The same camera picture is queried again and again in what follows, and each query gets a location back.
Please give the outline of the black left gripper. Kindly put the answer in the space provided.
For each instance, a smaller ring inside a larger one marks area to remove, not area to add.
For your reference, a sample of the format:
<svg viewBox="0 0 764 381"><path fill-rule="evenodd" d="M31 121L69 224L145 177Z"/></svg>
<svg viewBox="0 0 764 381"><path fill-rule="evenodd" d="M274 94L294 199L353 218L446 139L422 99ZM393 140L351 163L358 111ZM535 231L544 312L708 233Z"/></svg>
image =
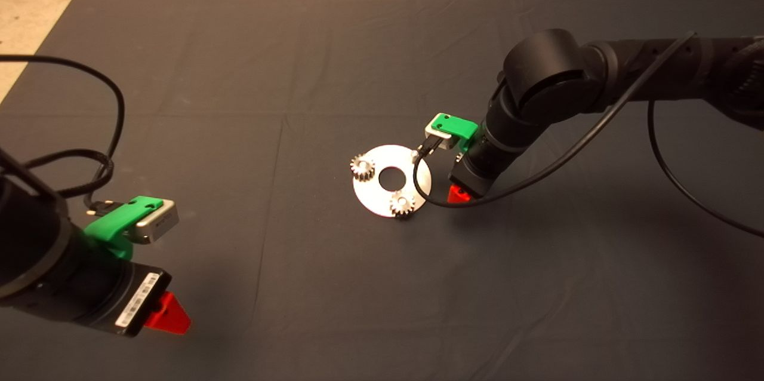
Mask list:
<svg viewBox="0 0 764 381"><path fill-rule="evenodd" d="M135 262L121 266L116 286L106 298L74 324L109 334L134 337L144 327L184 335L192 320L177 297L168 291L169 272Z"/></svg>

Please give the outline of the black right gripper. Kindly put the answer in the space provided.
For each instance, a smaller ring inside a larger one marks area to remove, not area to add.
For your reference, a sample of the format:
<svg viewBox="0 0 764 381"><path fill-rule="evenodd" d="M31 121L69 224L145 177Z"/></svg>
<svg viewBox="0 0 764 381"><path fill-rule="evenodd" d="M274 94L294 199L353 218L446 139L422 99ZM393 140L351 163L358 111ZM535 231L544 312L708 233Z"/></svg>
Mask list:
<svg viewBox="0 0 764 381"><path fill-rule="evenodd" d="M448 188L448 203L466 204L472 198L484 198L500 174L502 169L490 164L481 166L467 154L462 155L448 173L448 179L454 184Z"/></svg>

